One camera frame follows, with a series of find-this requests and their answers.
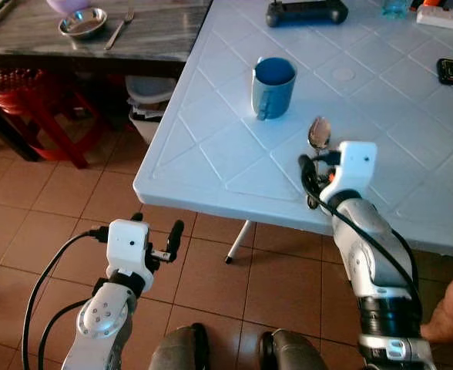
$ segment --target table surface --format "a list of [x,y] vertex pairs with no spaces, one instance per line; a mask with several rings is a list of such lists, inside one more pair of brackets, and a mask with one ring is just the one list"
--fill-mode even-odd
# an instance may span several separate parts
[[76,40],[59,33],[62,16],[45,0],[17,0],[0,22],[0,58],[61,56],[185,62],[210,0],[134,0],[135,16],[109,51],[103,49],[127,13],[126,0],[93,0],[108,21],[101,33]]
[[[453,58],[453,31],[381,17],[345,0],[341,25],[265,23],[267,1],[214,0],[134,181],[144,203],[331,234],[309,210],[297,158],[313,155],[315,116],[342,140],[377,144],[367,198],[412,247],[453,255],[453,87],[435,63]],[[250,107],[259,57],[292,60],[288,111],[256,120]]]

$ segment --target black controller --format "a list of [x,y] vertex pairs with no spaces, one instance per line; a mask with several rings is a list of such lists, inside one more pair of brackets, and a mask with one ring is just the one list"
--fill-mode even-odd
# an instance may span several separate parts
[[267,7],[266,23],[276,27],[283,21],[310,21],[327,19],[333,23],[342,23],[348,15],[348,8],[341,0],[321,2],[292,2],[283,4],[274,1]]

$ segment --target red stool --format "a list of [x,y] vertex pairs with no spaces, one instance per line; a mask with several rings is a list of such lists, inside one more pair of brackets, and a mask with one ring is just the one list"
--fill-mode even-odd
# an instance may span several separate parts
[[[54,115],[74,119],[74,108],[82,106],[94,116],[90,130],[77,143],[68,138]],[[99,111],[70,81],[40,69],[0,69],[0,108],[26,142],[47,160],[71,160],[78,168],[88,166],[84,152],[91,149],[108,127]],[[26,123],[21,116],[28,116]],[[38,140],[44,130],[58,149],[46,149]]]

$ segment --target power strip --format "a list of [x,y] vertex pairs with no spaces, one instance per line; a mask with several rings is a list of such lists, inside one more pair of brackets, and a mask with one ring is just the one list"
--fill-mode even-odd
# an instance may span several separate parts
[[445,10],[440,6],[420,5],[417,11],[417,23],[453,29],[453,9]]

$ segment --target blue mug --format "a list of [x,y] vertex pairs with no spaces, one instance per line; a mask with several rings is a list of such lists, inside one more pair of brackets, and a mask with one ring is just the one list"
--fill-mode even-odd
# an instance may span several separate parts
[[257,119],[273,119],[290,105],[297,69],[283,58],[259,59],[252,76],[252,108]]

